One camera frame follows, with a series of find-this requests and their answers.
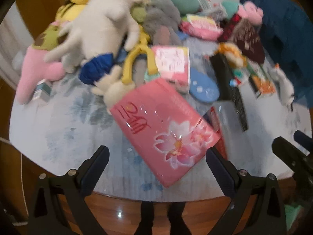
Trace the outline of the white seagull plush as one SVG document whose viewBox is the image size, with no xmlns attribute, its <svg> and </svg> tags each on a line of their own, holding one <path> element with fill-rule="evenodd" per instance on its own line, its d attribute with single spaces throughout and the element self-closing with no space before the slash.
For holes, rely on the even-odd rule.
<svg viewBox="0 0 313 235">
<path fill-rule="evenodd" d="M 279 97 L 281 104 L 286 106 L 288 111 L 293 112 L 293 101 L 295 94 L 293 84 L 287 78 L 286 74 L 280 68 L 278 63 L 276 63 L 274 67 L 272 67 L 268 72 L 272 80 L 279 86 Z"/>
</svg>

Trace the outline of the small teal white box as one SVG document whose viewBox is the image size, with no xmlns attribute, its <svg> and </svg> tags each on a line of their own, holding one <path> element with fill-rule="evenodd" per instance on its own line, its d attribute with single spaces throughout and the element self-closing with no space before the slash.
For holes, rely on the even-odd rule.
<svg viewBox="0 0 313 235">
<path fill-rule="evenodd" d="M 52 83 L 47 79 L 43 79 L 38 82 L 34 90 L 32 100 L 47 103 L 50 99 L 51 91 Z"/>
</svg>

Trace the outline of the black bag roll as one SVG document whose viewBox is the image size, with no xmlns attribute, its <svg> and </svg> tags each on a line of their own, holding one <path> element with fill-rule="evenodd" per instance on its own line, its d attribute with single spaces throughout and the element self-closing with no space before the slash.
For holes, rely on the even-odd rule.
<svg viewBox="0 0 313 235">
<path fill-rule="evenodd" d="M 232 69 L 223 54 L 218 53 L 213 55 L 209 60 L 214 69 L 214 74 L 220 90 L 219 99 L 233 102 L 241 129 L 245 132 L 248 130 L 246 111 L 238 87 L 232 87 L 230 85 L 231 81 L 235 79 Z"/>
</svg>

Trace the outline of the cream bunny gold dress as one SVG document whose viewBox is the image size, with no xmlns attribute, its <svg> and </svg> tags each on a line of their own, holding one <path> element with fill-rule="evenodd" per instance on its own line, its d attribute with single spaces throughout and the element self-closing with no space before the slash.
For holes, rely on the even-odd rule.
<svg viewBox="0 0 313 235">
<path fill-rule="evenodd" d="M 238 46 L 232 42 L 219 43 L 214 53 L 224 55 L 232 69 L 244 68 L 248 65 L 247 57 L 244 56 Z"/>
</svg>

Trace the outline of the pink flower tissue pack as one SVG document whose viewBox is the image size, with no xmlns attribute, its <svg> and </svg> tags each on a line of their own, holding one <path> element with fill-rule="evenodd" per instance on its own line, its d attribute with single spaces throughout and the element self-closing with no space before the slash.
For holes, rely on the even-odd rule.
<svg viewBox="0 0 313 235">
<path fill-rule="evenodd" d="M 126 94 L 110 112 L 166 188 L 187 174 L 220 139 L 207 121 L 161 78 Z"/>
</svg>

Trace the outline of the cream bunny blue dress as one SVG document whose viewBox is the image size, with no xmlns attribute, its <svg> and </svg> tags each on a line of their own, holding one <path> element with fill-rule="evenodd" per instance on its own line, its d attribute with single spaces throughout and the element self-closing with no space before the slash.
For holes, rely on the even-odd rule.
<svg viewBox="0 0 313 235">
<path fill-rule="evenodd" d="M 110 114 L 110 109 L 136 87 L 134 82 L 122 83 L 121 76 L 122 68 L 115 64 L 113 54 L 106 53 L 85 63 L 80 70 L 79 79 L 92 86 L 93 94 L 103 97 Z"/>
</svg>

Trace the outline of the pastel tissue box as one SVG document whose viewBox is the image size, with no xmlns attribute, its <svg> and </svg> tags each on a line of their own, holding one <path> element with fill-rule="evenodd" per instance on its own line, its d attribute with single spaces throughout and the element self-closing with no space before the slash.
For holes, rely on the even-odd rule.
<svg viewBox="0 0 313 235">
<path fill-rule="evenodd" d="M 162 79 L 180 93 L 190 88 L 189 48 L 183 46 L 153 46 L 156 66 Z"/>
</svg>

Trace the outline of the red toothpaste box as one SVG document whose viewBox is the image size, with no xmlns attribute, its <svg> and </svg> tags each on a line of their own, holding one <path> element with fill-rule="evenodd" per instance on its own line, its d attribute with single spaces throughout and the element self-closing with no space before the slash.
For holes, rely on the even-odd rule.
<svg viewBox="0 0 313 235">
<path fill-rule="evenodd" d="M 226 145 L 225 145 L 224 138 L 223 138 L 222 127 L 221 127 L 221 123 L 216 112 L 216 108 L 211 106 L 203 117 L 212 126 L 214 131 L 217 134 L 219 134 L 220 139 L 216 143 L 215 148 L 226 160 L 228 160 L 228 154 L 227 154 L 227 149 L 226 149 Z"/>
</svg>

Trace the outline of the blue plastic crate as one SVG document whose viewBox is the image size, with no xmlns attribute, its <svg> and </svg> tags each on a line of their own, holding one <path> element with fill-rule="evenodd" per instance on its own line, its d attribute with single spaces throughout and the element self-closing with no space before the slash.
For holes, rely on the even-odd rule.
<svg viewBox="0 0 313 235">
<path fill-rule="evenodd" d="M 292 82 L 295 101 L 312 108 L 312 22 L 306 13 L 290 0 L 240 1 L 263 10 L 262 44 Z"/>
</svg>

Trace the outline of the pink plush green spotted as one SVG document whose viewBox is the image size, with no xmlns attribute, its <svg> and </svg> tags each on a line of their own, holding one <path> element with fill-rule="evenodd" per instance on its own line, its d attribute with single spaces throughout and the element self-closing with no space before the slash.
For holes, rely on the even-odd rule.
<svg viewBox="0 0 313 235">
<path fill-rule="evenodd" d="M 65 76 L 66 72 L 60 61 L 51 63 L 43 61 L 44 56 L 49 51 L 66 39 L 66 36 L 58 36 L 61 26 L 59 21 L 52 22 L 27 48 L 15 95 L 17 102 L 21 105 L 30 101 L 38 82 L 41 80 L 47 79 L 54 82 Z"/>
</svg>

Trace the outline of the maroon knit beanie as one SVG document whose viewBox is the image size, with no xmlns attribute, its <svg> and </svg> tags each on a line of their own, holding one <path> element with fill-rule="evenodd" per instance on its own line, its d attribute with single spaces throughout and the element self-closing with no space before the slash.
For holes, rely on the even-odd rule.
<svg viewBox="0 0 313 235">
<path fill-rule="evenodd" d="M 261 38 L 255 28 L 246 18 L 235 13 L 223 28 L 218 42 L 231 42 L 237 45 L 241 53 L 258 64 L 265 61 L 265 53 Z"/>
</svg>

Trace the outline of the pink pig plush teal body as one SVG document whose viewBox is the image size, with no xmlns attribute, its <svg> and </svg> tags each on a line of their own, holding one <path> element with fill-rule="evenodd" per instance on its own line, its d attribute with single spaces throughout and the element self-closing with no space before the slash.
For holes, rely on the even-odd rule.
<svg viewBox="0 0 313 235">
<path fill-rule="evenodd" d="M 246 1 L 243 4 L 231 0 L 225 0 L 221 3 L 227 13 L 227 20 L 230 20 L 234 14 L 248 19 L 253 26 L 260 26 L 263 23 L 264 12 L 253 2 Z"/>
</svg>

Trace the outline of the yellow striped plush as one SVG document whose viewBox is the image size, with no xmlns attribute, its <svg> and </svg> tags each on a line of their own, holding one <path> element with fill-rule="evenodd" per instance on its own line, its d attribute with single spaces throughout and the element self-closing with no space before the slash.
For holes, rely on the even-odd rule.
<svg viewBox="0 0 313 235">
<path fill-rule="evenodd" d="M 89 0 L 67 0 L 56 12 L 55 21 L 73 21 L 86 7 Z"/>
</svg>

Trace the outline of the white plush animal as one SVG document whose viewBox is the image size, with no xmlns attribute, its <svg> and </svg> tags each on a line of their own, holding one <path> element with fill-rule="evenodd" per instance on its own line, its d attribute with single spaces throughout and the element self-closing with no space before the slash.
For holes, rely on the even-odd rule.
<svg viewBox="0 0 313 235">
<path fill-rule="evenodd" d="M 126 51 L 138 43 L 139 24 L 130 11 L 135 3 L 147 0 L 89 0 L 85 8 L 59 32 L 67 35 L 63 43 L 47 53 L 46 63 L 60 60 L 79 50 L 86 61 L 99 55 L 117 56 L 122 44 Z"/>
</svg>

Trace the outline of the grey plush toy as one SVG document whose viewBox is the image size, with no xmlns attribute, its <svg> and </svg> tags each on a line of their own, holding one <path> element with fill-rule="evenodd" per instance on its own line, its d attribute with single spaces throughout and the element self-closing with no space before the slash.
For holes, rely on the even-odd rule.
<svg viewBox="0 0 313 235">
<path fill-rule="evenodd" d="M 171 0 L 152 0 L 146 8 L 144 31 L 154 46 L 181 46 L 177 31 L 181 23 L 179 10 Z"/>
</svg>

